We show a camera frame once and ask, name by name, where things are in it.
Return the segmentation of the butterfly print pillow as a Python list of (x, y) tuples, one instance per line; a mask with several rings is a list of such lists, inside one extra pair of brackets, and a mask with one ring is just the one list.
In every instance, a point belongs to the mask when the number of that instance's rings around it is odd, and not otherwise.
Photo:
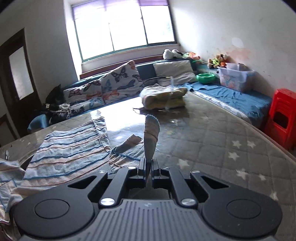
[(133, 60), (115, 68), (99, 79), (106, 104), (140, 94), (144, 83)]

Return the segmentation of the colourful plush toy by wall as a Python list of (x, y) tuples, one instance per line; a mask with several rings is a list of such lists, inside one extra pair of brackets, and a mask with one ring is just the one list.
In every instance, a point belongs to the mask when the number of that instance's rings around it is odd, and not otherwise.
[(217, 69), (226, 68), (228, 56), (226, 54), (218, 54), (213, 59), (208, 59), (208, 68)]

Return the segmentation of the blue cushioned window bench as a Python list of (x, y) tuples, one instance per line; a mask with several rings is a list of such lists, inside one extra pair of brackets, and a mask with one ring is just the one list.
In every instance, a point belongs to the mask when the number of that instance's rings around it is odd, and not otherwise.
[[(169, 63), (180, 60), (160, 60), (154, 62), (147, 62), (136, 65), (139, 75), (146, 84), (156, 83), (156, 71), (153, 64), (155, 63)], [(188, 91), (195, 92), (198, 96), (221, 106), (227, 111), (237, 115), (239, 118), (251, 123), (256, 128), (261, 128), (269, 112), (272, 98), (266, 96), (255, 90), (248, 90), (247, 92), (239, 92), (221, 86), (218, 83), (218, 72), (207, 69), (205, 65), (197, 67), (193, 60), (189, 60), (194, 73), (215, 73), (215, 81), (213, 83), (201, 84), (200, 82), (184, 84)], [(79, 87), (88, 84), (93, 80), (99, 80), (105, 73), (86, 77), (74, 84), (71, 84), (64, 89)], [(43, 128), (50, 126), (50, 118), (44, 113), (35, 117), (28, 126), (28, 132), (33, 133)]]

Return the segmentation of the orange green plush toys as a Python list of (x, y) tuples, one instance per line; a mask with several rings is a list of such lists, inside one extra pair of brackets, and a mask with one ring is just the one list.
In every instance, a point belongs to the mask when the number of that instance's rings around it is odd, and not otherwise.
[(183, 58), (184, 59), (192, 59), (192, 60), (195, 60), (195, 61), (200, 61), (201, 60), (200, 56), (198, 56), (194, 52), (185, 52), (185, 53), (183, 53)]

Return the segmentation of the dark wooden door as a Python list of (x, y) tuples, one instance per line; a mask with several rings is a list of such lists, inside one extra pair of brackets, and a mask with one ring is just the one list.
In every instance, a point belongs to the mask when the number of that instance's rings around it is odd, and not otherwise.
[(42, 104), (30, 68), (24, 29), (1, 45), (1, 91), (18, 134), (27, 135)]

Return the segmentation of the folded yellow blanket bundle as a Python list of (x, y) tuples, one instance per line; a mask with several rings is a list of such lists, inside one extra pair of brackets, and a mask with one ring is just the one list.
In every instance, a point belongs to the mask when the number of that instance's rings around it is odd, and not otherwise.
[(183, 97), (187, 93), (185, 87), (148, 86), (139, 94), (142, 105), (147, 110), (172, 109), (185, 106)]

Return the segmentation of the clear plastic storage box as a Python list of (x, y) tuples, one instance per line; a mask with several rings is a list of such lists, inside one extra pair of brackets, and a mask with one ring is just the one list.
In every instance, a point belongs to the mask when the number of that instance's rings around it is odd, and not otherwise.
[(239, 92), (252, 89), (255, 72), (218, 67), (220, 85)]

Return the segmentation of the green plastic bowl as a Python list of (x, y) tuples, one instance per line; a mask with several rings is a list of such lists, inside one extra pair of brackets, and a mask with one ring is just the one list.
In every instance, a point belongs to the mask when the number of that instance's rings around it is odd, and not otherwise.
[(201, 73), (196, 78), (201, 84), (210, 84), (216, 81), (216, 75), (212, 73)]

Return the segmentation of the white plush toy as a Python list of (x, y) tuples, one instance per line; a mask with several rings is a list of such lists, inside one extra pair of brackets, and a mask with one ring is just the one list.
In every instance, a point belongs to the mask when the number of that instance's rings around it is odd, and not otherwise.
[(163, 59), (164, 60), (172, 60), (172, 59), (181, 59), (183, 54), (178, 51), (177, 49), (165, 49), (163, 52)]

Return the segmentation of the black bag on bench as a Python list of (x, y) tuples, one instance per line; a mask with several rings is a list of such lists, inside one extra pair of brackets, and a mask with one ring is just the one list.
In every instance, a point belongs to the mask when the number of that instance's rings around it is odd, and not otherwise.
[(52, 89), (52, 91), (46, 97), (45, 103), (42, 105), (42, 110), (59, 110), (60, 105), (65, 102), (64, 93), (61, 85), (58, 85)]

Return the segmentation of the grey plain pillow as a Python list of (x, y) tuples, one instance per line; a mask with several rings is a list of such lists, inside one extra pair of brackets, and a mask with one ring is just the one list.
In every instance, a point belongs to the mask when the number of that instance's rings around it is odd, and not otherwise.
[(161, 62), (153, 64), (160, 86), (183, 85), (197, 81), (189, 60)]

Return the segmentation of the large window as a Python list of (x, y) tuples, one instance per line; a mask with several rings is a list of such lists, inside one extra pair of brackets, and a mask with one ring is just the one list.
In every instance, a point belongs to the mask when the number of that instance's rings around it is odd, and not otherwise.
[(168, 1), (83, 1), (71, 8), (83, 62), (176, 42)]

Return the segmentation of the red plastic stool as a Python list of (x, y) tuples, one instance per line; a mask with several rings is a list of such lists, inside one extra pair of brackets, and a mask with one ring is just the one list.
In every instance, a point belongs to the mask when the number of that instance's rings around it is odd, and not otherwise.
[(268, 113), (264, 133), (289, 150), (295, 146), (295, 92), (277, 89)]

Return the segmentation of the butterfly print bolster cushion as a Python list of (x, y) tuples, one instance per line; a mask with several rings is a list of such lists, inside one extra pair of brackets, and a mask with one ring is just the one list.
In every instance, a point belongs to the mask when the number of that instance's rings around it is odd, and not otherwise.
[(99, 80), (93, 80), (79, 87), (63, 90), (65, 103), (71, 117), (105, 105)]

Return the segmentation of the blue striped knit sweater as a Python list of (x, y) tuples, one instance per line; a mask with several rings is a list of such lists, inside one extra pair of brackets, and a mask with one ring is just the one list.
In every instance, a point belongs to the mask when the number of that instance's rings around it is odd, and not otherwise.
[(26, 169), (18, 161), (1, 159), (1, 223), (10, 222), (11, 207), (25, 197), (76, 178), (109, 164), (113, 173), (135, 166), (141, 157), (154, 154), (159, 122), (145, 118), (144, 137), (131, 135), (112, 148), (104, 117), (69, 131), (48, 134)]

